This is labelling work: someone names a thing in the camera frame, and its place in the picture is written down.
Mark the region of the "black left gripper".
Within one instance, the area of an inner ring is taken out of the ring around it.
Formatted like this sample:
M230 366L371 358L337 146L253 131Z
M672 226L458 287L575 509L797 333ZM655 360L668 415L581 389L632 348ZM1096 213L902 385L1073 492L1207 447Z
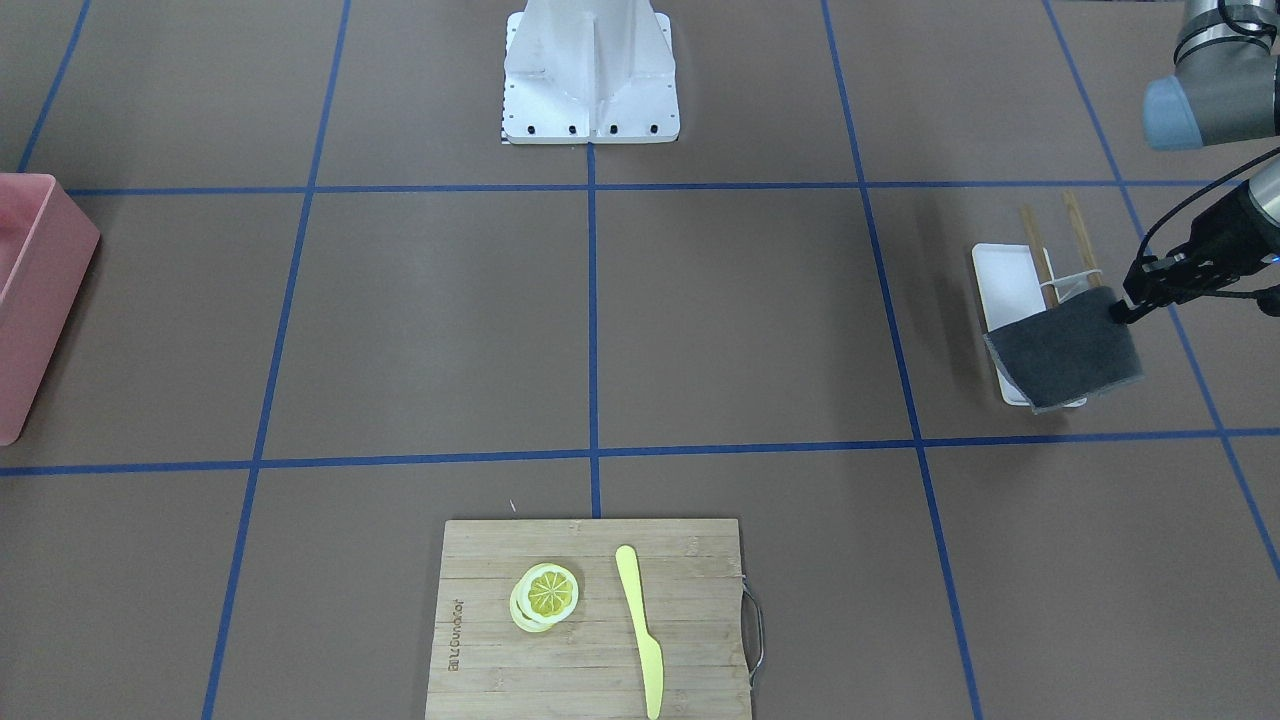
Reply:
M1192 222L1188 241L1172 256L1137 258L1123 282L1124 299L1110 305L1108 316L1128 325L1160 307L1219 293L1263 270L1277 252L1277 219L1247 181Z

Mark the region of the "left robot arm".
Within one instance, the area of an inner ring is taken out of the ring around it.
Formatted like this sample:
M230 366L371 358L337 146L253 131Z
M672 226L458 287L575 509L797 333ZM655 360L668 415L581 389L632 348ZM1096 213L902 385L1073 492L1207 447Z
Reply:
M1279 128L1277 4L1189 1L1174 70L1151 82L1143 102L1146 142L1185 151L1256 138ZM1184 242L1158 255L1140 241L1123 282L1115 322L1201 297L1236 299L1234 284L1277 261L1277 152L1243 167L1248 179L1190 224Z

